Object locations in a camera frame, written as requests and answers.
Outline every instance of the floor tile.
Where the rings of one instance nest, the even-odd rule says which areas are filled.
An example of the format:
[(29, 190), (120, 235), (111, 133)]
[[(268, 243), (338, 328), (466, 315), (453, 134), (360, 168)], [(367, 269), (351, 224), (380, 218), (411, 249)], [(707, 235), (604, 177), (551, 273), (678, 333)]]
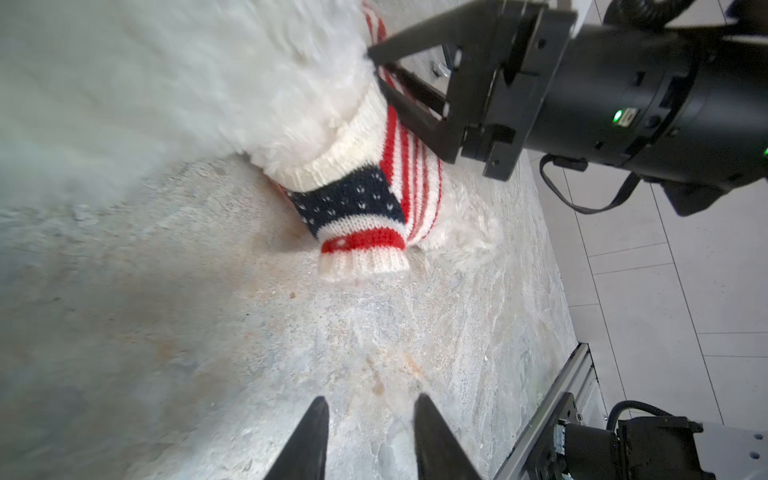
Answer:
[(725, 23), (723, 10), (717, 0), (696, 0), (679, 17), (669, 22), (669, 27), (687, 27), (690, 25), (722, 25)]
[(705, 357), (723, 422), (768, 430), (768, 358)]
[(608, 5), (611, 3), (611, 0), (594, 0), (594, 3), (598, 8), (600, 18), (605, 18), (605, 11), (607, 10)]
[(733, 0), (720, 0), (720, 8), (723, 10), (723, 15), (728, 11), (728, 7), (733, 3)]
[(546, 155), (543, 151), (529, 150), (529, 149), (525, 149), (525, 151), (528, 152), (528, 159), (530, 161), (536, 161), (539, 158)]
[(699, 344), (705, 356), (768, 357), (768, 333), (702, 333)]
[(584, 20), (584, 23), (586, 25), (600, 25), (603, 23), (600, 14), (598, 13), (598, 7), (594, 2), (592, 2), (592, 6), (589, 8), (589, 12), (587, 12), (587, 17)]
[(719, 422), (674, 265), (594, 279), (627, 398)]
[(592, 267), (593, 275), (640, 268), (642, 266), (663, 265), (665, 263), (672, 263), (672, 254), (670, 253), (669, 245), (666, 243), (589, 257), (589, 264)]
[[(541, 200), (541, 209), (544, 211), (544, 219), (549, 230), (554, 256), (560, 268), (560, 276), (563, 279), (563, 288), (565, 289), (565, 297), (568, 299), (568, 305), (597, 303), (598, 294), (594, 289), (589, 261), (576, 222), (576, 214), (549, 190), (549, 187), (541, 179), (538, 168), (535, 170), (534, 178), (538, 188), (538, 197)], [(566, 195), (568, 194), (568, 186), (565, 183), (562, 168), (549, 165), (547, 175), (557, 188)]]
[(611, 341), (608, 339), (603, 313), (599, 305), (572, 306), (568, 310), (571, 311), (576, 340), (589, 344), (600, 390), (603, 392), (605, 408), (610, 410), (616, 403), (627, 398), (621, 386), (621, 378), (616, 367)]
[[(573, 203), (604, 207), (613, 200), (627, 171), (590, 164), (585, 172), (567, 170), (565, 176)], [(590, 257), (667, 241), (650, 185), (645, 182), (624, 205), (601, 214), (578, 214), (578, 222)]]
[(733, 190), (689, 217), (654, 192), (696, 331), (768, 332), (768, 185)]

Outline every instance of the gray stone floor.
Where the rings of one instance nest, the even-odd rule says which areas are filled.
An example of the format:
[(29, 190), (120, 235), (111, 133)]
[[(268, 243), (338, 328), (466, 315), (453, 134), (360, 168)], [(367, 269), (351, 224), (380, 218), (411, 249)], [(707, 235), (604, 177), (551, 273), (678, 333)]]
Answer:
[(262, 478), (317, 395), (327, 478), (415, 478), (420, 392), (491, 478), (576, 340), (529, 162), (505, 184), (458, 163), (505, 226), (497, 260), (415, 252), (355, 285), (318, 281), (314, 239), (240, 157), (112, 207), (0, 206), (0, 478)]

